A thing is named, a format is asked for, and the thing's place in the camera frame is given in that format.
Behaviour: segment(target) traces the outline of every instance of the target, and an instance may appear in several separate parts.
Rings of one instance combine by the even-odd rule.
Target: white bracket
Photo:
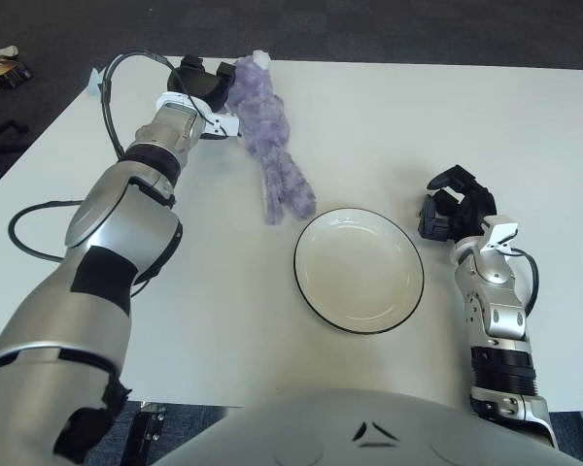
[[[240,120],[232,114],[215,114],[210,106],[201,99],[192,97],[190,99],[181,92],[164,92],[155,102],[155,109],[159,110],[162,106],[168,104],[180,105],[189,109],[196,109],[205,117],[205,129],[203,134],[213,136],[237,136],[240,126]]]

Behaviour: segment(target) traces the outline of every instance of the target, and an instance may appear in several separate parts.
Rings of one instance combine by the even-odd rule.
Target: floor
[[[583,0],[0,0],[0,48],[10,44],[34,79],[0,93],[0,122],[30,127],[3,144],[34,141],[92,67],[132,46],[167,55],[233,57],[259,48],[275,59],[583,69]],[[17,158],[0,155],[0,177]],[[208,409],[179,407],[174,416],[207,424],[186,410]],[[583,460],[579,421],[553,417],[562,449]],[[121,433],[110,449],[120,451]]]

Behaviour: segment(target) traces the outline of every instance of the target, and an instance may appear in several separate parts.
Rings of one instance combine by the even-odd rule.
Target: plush bunny
[[[283,100],[274,94],[269,55],[255,50],[235,63],[235,84],[226,101],[240,119],[240,132],[249,154],[261,165],[266,204],[265,221],[280,223],[286,205],[297,219],[315,213],[313,189],[286,152],[290,126]]]

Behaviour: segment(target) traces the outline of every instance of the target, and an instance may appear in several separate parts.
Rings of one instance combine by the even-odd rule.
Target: white plate
[[[309,306],[354,333],[400,325],[424,289],[421,257],[410,238],[383,216],[361,209],[315,218],[298,239],[293,265]]]

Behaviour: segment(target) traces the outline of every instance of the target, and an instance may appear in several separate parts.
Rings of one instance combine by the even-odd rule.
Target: table
[[[133,303],[122,375],[132,399],[245,406],[355,387],[466,407],[469,352],[450,247],[416,233],[426,183],[460,163],[520,222],[515,246],[537,258],[541,289],[528,322],[540,393],[552,411],[583,410],[583,72],[275,61],[272,75],[318,213],[361,207],[401,226],[424,261],[421,304],[376,336],[322,322],[293,279],[305,223],[266,226],[257,164],[234,140],[203,141],[176,189],[184,239]],[[125,145],[152,119],[166,76],[139,58],[119,67],[112,108]],[[9,243],[9,218],[83,198],[113,162],[98,99],[83,93],[0,182],[0,330],[54,267]],[[73,212],[25,218],[19,235],[62,254]],[[513,264],[525,300],[529,269]]]

